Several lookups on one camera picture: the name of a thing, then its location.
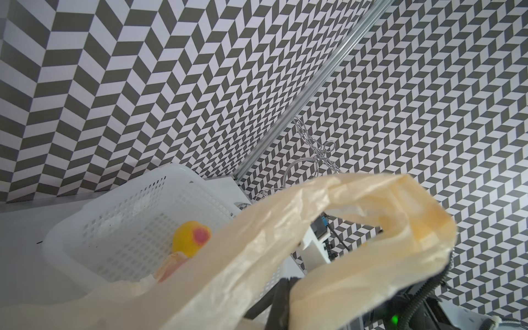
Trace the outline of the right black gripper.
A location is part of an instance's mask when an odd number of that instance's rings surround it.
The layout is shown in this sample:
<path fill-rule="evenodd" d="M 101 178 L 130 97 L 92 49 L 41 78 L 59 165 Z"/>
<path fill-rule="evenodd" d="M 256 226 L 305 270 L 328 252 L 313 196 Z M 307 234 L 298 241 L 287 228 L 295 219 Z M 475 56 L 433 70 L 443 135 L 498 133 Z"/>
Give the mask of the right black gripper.
<path fill-rule="evenodd" d="M 365 329 L 449 329 L 450 321 L 439 305 L 435 288 L 416 284 L 362 317 Z"/>

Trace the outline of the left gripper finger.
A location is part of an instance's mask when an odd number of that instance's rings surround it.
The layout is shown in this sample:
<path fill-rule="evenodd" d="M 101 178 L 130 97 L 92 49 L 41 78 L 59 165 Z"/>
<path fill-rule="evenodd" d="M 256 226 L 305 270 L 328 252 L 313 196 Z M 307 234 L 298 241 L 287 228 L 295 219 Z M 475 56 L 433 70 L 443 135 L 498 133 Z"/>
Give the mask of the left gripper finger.
<path fill-rule="evenodd" d="M 279 282 L 256 302 L 243 316 L 243 320 L 254 320 L 267 308 L 269 311 L 265 329 L 289 329 L 290 292 L 295 284 L 301 280 L 298 277 L 282 278 Z"/>

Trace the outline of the banana print plastic bag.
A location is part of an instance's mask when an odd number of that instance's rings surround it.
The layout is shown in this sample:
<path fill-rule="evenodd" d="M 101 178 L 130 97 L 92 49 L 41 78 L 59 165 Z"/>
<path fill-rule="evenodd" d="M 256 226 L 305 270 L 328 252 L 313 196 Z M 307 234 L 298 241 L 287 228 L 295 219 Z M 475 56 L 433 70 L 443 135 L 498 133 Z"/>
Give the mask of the banana print plastic bag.
<path fill-rule="evenodd" d="M 450 262 L 454 219 L 409 175 L 317 177 L 242 211 L 162 282 L 1 310 L 2 329 L 255 329 L 243 315 L 319 214 L 382 232 L 291 289 L 290 329 L 339 329 Z"/>

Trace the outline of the pink peach toy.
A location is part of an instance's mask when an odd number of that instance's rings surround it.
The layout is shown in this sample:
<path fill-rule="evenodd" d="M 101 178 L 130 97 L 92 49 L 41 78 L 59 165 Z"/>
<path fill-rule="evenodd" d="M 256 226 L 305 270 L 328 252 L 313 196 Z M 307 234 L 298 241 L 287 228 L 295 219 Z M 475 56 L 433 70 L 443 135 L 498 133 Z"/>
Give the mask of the pink peach toy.
<path fill-rule="evenodd" d="M 153 277 L 158 283 L 161 283 L 165 281 L 166 279 L 168 279 L 176 270 L 178 270 L 181 266 L 183 266 L 188 260 L 189 258 L 181 252 L 173 253 L 164 260 L 164 262 L 155 272 Z"/>

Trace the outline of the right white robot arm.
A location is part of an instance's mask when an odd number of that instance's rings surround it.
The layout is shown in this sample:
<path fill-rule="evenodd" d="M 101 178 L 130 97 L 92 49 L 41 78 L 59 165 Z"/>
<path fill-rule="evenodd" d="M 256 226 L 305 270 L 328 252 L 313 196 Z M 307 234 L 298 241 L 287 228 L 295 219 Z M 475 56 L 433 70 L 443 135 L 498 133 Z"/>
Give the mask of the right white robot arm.
<path fill-rule="evenodd" d="M 366 313 L 360 324 L 364 329 L 397 329 L 403 323 L 404 310 L 423 283 L 399 291 L 392 299 Z M 511 318 L 472 312 L 431 293 L 408 321 L 408 329 L 526 329 L 527 323 Z"/>

